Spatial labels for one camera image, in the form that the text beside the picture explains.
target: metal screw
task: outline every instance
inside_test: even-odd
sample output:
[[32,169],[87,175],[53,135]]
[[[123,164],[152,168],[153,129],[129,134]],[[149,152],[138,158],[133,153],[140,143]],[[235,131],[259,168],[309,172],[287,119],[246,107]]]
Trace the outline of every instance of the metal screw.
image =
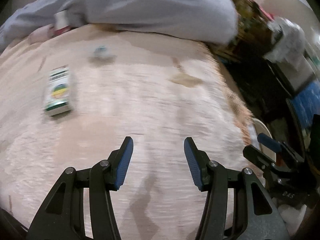
[[209,165],[211,167],[217,167],[218,166],[218,163],[216,161],[209,161]]
[[243,171],[245,174],[248,174],[248,175],[252,174],[252,170],[250,168],[244,168]]
[[101,162],[100,162],[100,165],[102,166],[102,167],[105,167],[105,166],[108,166],[109,165],[109,161],[108,160],[102,160]]
[[71,173],[73,173],[73,171],[74,171],[74,169],[73,169],[72,167],[68,167],[68,168],[65,169],[64,172],[65,172],[66,174],[71,174]]

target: blue gripper pad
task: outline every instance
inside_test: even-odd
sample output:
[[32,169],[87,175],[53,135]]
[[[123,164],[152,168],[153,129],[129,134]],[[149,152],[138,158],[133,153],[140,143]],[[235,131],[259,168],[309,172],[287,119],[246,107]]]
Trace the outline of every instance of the blue gripper pad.
[[210,183],[210,176],[207,171],[209,157],[204,151],[199,151],[191,137],[184,140],[184,154],[189,165],[194,184],[200,191],[207,191]]
[[127,136],[120,149],[117,152],[113,167],[116,168],[116,181],[114,183],[115,188],[118,190],[123,185],[124,178],[127,174],[129,163],[133,152],[133,140],[130,136]]
[[277,141],[270,138],[268,135],[265,135],[264,133],[260,133],[257,137],[258,142],[263,144],[265,147],[269,148],[271,151],[275,153],[281,152],[281,144]]

